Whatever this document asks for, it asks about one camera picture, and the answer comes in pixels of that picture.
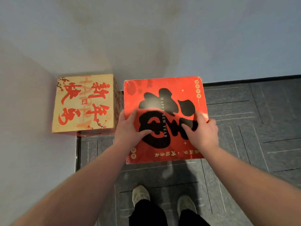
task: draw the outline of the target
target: black pants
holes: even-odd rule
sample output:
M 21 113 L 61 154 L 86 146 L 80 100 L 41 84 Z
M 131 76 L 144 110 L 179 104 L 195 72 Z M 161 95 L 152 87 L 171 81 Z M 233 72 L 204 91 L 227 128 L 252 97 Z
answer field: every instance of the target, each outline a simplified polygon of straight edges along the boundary
M 163 209 L 148 200 L 140 200 L 129 217 L 129 226 L 167 226 L 167 219 Z M 183 210 L 179 219 L 179 226 L 209 224 L 198 214 L 190 209 Z

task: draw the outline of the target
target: hand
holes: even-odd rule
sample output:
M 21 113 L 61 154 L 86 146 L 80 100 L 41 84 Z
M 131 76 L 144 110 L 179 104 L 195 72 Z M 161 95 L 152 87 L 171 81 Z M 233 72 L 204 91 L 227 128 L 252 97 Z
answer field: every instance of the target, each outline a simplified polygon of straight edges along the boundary
M 219 128 L 216 125 L 216 121 L 209 119 L 208 123 L 206 123 L 204 116 L 199 111 L 195 111 L 195 114 L 198 121 L 198 128 L 195 132 L 187 125 L 182 124 L 190 143 L 200 153 L 219 147 L 219 137 L 217 135 Z
M 134 127 L 136 113 L 137 109 L 135 109 L 126 120 L 124 117 L 124 110 L 121 111 L 115 132 L 114 144 L 116 143 L 124 145 L 126 147 L 129 147 L 129 149 L 131 150 L 139 143 L 139 141 L 143 137 L 152 132 L 152 130 L 143 130 L 141 132 L 136 132 L 136 129 Z

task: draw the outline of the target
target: person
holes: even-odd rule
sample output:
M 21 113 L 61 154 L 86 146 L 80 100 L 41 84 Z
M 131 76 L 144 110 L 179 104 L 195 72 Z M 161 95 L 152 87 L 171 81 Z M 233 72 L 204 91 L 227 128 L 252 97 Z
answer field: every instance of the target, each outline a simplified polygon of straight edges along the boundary
M 120 113 L 114 144 L 71 175 L 12 225 L 94 225 L 126 156 L 151 130 L 136 132 L 136 110 L 126 120 Z M 219 147 L 215 120 L 196 111 L 198 128 L 183 125 L 191 144 L 202 153 L 236 203 L 254 225 L 300 225 L 301 191 L 230 155 Z M 134 225 L 167 225 L 164 211 L 150 201 L 143 186 L 133 190 Z M 208 225 L 188 196 L 178 201 L 179 225 Z

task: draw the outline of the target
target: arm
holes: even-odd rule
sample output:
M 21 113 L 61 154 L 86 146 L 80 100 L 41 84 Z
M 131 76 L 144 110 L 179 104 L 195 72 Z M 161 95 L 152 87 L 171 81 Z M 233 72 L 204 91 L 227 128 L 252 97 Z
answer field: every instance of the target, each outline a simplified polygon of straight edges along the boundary
M 151 133 L 151 130 L 136 132 L 133 125 L 136 112 L 125 120 L 122 111 L 114 144 L 47 194 L 13 226 L 94 225 L 126 156 L 145 135 Z
M 215 120 L 196 111 L 198 128 L 183 125 L 190 142 L 208 161 L 254 225 L 300 225 L 301 190 L 230 155 L 219 147 Z

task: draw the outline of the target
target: left hand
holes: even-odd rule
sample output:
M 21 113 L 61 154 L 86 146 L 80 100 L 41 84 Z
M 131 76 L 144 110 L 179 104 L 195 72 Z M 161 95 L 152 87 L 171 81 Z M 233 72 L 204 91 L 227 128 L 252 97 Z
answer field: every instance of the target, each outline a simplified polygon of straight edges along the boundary
M 124 117 L 124 110 L 121 111 L 115 132 L 114 144 L 127 146 L 131 150 L 139 143 L 139 141 L 143 137 L 152 132 L 152 130 L 143 130 L 141 132 L 136 132 L 136 129 L 134 127 L 136 114 L 137 109 L 135 109 L 126 120 Z

